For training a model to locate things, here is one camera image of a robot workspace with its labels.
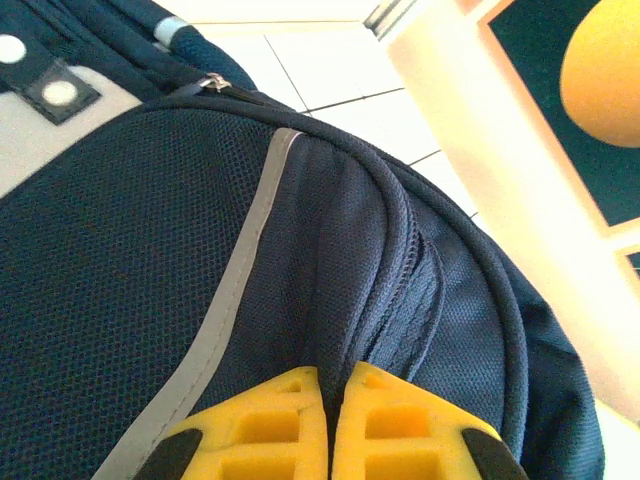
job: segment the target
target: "metal grommet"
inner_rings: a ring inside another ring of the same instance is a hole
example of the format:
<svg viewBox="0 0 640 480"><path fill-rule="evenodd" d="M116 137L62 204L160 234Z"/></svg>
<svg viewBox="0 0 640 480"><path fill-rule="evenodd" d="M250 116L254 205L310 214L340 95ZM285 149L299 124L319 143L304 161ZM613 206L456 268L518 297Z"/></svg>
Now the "metal grommet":
<svg viewBox="0 0 640 480"><path fill-rule="evenodd" d="M65 80L48 83L42 89L42 98L44 98L47 103L55 105L56 107L69 105L77 96L78 89L76 86Z"/></svg>
<svg viewBox="0 0 640 480"><path fill-rule="evenodd" d="M0 34L0 63L18 63L27 54L27 46L18 37Z"/></svg>

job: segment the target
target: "black plastic part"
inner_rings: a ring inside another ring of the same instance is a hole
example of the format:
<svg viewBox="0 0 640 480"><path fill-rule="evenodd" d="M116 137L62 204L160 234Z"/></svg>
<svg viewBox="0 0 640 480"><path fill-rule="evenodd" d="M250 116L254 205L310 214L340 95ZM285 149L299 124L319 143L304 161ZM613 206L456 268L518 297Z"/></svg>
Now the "black plastic part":
<svg viewBox="0 0 640 480"><path fill-rule="evenodd" d="M68 105L53 105L43 97L45 87L59 81L70 83L76 89L76 97ZM100 98L91 85L71 73L60 60L56 60L38 80L18 94L54 125L60 125Z"/></svg>
<svg viewBox="0 0 640 480"><path fill-rule="evenodd" d="M464 429L462 438L483 480L529 480L500 440L475 428Z"/></svg>
<svg viewBox="0 0 640 480"><path fill-rule="evenodd" d="M180 480L202 440L202 432L189 429L158 444L133 480Z"/></svg>

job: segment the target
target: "tile grout line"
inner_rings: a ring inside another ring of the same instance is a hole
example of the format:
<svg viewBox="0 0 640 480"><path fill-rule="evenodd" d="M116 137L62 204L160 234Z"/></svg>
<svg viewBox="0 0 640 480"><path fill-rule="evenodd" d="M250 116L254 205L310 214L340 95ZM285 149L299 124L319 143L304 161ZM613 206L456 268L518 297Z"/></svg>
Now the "tile grout line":
<svg viewBox="0 0 640 480"><path fill-rule="evenodd" d="M273 54L276 57L276 60L278 60L278 63L280 64L280 67L282 67L282 70L284 71L284 74L287 76L287 78L289 79L289 82L291 83L291 86L293 87L293 89L296 91L296 95L298 95L298 98L300 99L300 101L302 102L302 105L304 105L305 108L305 112L310 112L309 107L307 106L307 102L304 101L304 98L302 98L302 95L300 95L300 92L298 91L298 87L296 87L296 84L293 83L293 80L291 79L291 77L289 76L289 72L287 71L287 69L284 67L282 61L280 60L280 57L278 56L278 54L276 53L276 50L273 48L273 45L271 45L271 42L269 41L269 39L267 38L266 35L262 36L264 38L264 40L267 42L267 45L269 45L269 48L271 49L271 51L273 52Z"/></svg>
<svg viewBox="0 0 640 480"><path fill-rule="evenodd" d="M393 90L387 90L385 92L374 93L373 95L363 95L363 96L358 97L358 98L352 98L351 100L344 100L342 102L332 103L330 105L324 105L324 106L318 107L318 108L312 108L312 109L307 110L306 113L313 113L313 112L318 112L320 110L326 110L328 108L340 107L342 105L346 105L347 103L353 103L353 102L358 102L360 100L367 100L369 98L380 97L382 95L386 95L387 93L395 93L395 92L399 92L401 90L404 90L404 87L394 88Z"/></svg>
<svg viewBox="0 0 640 480"><path fill-rule="evenodd" d="M442 152L442 150L438 149L438 150L436 150L435 152L431 152L431 153L430 153L429 155L427 155L426 157L422 157L422 158L420 158L420 159L416 160L415 162L407 163L407 166L409 166L409 167L413 167L415 164L417 164L417 163L421 162L422 160L426 160L426 159L427 159L427 158L429 158L429 157L433 157L436 153L440 153L440 152Z"/></svg>

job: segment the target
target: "yellow circle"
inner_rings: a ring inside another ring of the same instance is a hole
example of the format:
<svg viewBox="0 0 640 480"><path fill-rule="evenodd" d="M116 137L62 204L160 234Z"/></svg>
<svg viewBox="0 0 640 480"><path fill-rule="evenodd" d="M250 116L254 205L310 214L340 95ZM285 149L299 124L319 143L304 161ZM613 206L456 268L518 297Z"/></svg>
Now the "yellow circle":
<svg viewBox="0 0 640 480"><path fill-rule="evenodd" d="M640 147L640 1L601 0L582 20L565 53L560 93L589 135Z"/></svg>

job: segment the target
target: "strap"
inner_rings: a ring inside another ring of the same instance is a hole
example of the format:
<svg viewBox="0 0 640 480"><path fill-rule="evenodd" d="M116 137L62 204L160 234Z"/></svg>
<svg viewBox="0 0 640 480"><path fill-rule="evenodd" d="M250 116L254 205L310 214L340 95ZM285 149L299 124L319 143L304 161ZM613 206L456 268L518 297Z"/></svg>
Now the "strap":
<svg viewBox="0 0 640 480"><path fill-rule="evenodd" d="M0 20L0 80L54 125L100 98L91 85L8 18Z"/></svg>

